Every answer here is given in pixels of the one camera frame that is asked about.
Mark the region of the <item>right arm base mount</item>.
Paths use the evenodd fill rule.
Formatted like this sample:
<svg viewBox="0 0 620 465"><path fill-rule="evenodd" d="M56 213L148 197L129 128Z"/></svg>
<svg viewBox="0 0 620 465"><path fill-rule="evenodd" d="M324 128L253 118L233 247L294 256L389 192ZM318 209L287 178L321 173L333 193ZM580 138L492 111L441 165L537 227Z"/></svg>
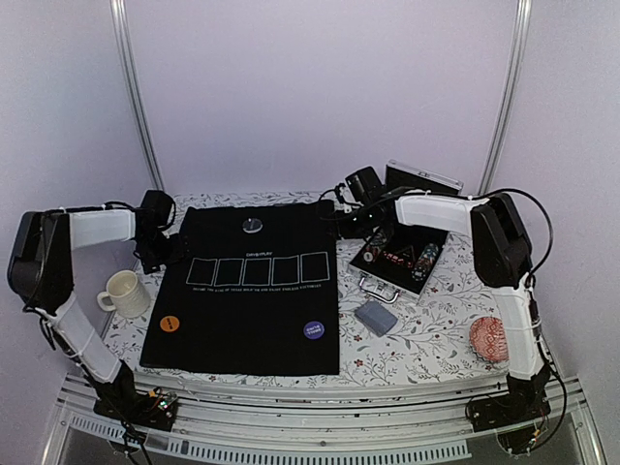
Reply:
<svg viewBox="0 0 620 465"><path fill-rule="evenodd" d="M520 393L473 397L465 407L465 417L475 432L503 429L496 439L504 451L514 455L534 448L550 412L544 390L531 401Z"/></svg>

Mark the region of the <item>clear acrylic dealer button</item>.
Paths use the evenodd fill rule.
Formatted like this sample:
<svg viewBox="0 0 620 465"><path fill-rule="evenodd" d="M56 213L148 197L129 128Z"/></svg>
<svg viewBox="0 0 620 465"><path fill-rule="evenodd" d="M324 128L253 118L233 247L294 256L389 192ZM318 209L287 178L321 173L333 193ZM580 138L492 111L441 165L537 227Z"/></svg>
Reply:
<svg viewBox="0 0 620 465"><path fill-rule="evenodd" d="M259 218L247 218L242 223L242 230L248 234L259 233L263 227L264 223Z"/></svg>

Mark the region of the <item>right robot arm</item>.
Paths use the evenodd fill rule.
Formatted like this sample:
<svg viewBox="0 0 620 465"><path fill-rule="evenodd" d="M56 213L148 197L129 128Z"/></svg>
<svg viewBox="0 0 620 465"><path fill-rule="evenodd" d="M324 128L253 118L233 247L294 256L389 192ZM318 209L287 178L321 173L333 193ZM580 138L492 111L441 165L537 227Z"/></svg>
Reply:
<svg viewBox="0 0 620 465"><path fill-rule="evenodd" d="M389 188L371 167L336 189L344 208L333 219L343 237L364 239L350 262L360 289L384 303L420 295L449 234L470 240L478 279L499 311L508 349L507 394L466 409L476 428L549 414L545 386L552 370L543 355L541 319L533 297L532 243L511 189L481 197L413 186Z"/></svg>

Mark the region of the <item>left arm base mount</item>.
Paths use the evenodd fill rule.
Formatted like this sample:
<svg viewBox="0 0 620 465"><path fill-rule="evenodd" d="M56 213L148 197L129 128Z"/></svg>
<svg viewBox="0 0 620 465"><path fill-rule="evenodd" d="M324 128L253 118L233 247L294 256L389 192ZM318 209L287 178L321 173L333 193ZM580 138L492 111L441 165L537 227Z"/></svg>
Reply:
<svg viewBox="0 0 620 465"><path fill-rule="evenodd" d="M175 392L155 387L148 393L113 393L99 390L94 412L102 417L115 419L133 426L171 432L178 410Z"/></svg>

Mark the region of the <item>purple small blind button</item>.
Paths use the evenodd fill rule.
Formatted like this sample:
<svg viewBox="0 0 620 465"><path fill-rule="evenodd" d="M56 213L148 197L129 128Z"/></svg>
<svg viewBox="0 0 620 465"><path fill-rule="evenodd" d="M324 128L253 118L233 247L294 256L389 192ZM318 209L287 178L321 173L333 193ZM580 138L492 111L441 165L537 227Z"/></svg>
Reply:
<svg viewBox="0 0 620 465"><path fill-rule="evenodd" d="M309 340L319 340L326 333L325 326L319 321L307 323L303 328L303 335Z"/></svg>

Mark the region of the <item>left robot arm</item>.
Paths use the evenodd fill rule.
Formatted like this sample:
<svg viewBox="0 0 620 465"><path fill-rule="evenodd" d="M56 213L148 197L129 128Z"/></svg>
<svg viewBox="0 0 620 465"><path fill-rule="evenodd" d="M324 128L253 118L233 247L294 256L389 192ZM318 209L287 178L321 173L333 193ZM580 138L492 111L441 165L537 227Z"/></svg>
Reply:
<svg viewBox="0 0 620 465"><path fill-rule="evenodd" d="M83 372L104 414L148 425L175 417L176 396L159 389L137 391L132 369L103 342L78 303L74 282L76 250L132 240L142 270L152 274L181 261L184 244L167 235L176 205L163 191L148 190L141 204L109 201L101 206L27 211L20 220L7 281L23 312L40 319L51 348L61 348Z"/></svg>

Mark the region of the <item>orange big blind button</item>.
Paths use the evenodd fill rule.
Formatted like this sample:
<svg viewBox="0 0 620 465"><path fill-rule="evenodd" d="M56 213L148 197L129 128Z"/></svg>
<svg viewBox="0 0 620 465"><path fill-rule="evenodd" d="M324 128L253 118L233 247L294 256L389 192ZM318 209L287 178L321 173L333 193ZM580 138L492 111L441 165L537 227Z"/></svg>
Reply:
<svg viewBox="0 0 620 465"><path fill-rule="evenodd" d="M179 330L180 320L173 315L168 315L160 320L159 326L163 332L173 333Z"/></svg>

